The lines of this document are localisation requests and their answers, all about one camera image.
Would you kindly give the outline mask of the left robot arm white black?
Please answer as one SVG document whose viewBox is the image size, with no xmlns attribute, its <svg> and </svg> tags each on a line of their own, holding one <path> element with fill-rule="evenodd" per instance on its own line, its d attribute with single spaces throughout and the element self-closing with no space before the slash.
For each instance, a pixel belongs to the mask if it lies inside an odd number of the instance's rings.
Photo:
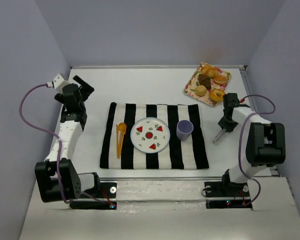
<svg viewBox="0 0 300 240">
<path fill-rule="evenodd" d="M 69 204 L 81 196 L 91 196 L 101 189 L 97 173 L 77 173 L 72 158 L 78 139 L 82 135 L 86 122 L 85 101 L 94 92 L 94 88 L 74 76 L 74 83 L 57 74 L 49 87 L 57 91 L 55 100 L 62 104 L 59 132 L 48 156 L 35 165 L 34 172 L 44 203 L 64 201 Z"/>
</svg>

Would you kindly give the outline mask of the glazed ring donut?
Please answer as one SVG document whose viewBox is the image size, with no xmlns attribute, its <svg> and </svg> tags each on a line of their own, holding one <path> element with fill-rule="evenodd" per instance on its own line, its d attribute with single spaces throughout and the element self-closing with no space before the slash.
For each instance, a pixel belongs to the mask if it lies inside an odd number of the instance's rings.
<svg viewBox="0 0 300 240">
<path fill-rule="evenodd" d="M 209 98 L 216 103 L 221 103 L 225 94 L 223 90 L 214 88 L 210 91 Z"/>
</svg>

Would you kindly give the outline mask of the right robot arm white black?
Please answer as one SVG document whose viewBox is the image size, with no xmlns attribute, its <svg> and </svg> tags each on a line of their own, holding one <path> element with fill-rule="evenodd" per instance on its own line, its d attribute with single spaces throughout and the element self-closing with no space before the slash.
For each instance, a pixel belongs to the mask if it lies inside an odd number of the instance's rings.
<svg viewBox="0 0 300 240">
<path fill-rule="evenodd" d="M 238 163 L 226 170 L 221 181 L 224 190 L 232 190 L 243 187 L 260 171 L 285 161 L 285 127 L 264 119 L 262 113 L 253 111 L 236 93 L 227 93 L 222 99 L 223 116 L 218 122 L 221 131 L 213 141 L 241 126 Z"/>
</svg>

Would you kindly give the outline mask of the metal tongs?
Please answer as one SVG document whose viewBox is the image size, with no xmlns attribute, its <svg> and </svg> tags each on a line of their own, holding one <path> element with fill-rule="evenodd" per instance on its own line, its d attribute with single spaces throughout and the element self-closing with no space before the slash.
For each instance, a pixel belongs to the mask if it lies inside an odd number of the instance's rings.
<svg viewBox="0 0 300 240">
<path fill-rule="evenodd" d="M 225 128 L 222 128 L 220 132 L 213 138 L 212 143 L 216 144 L 218 140 L 227 132 Z"/>
</svg>

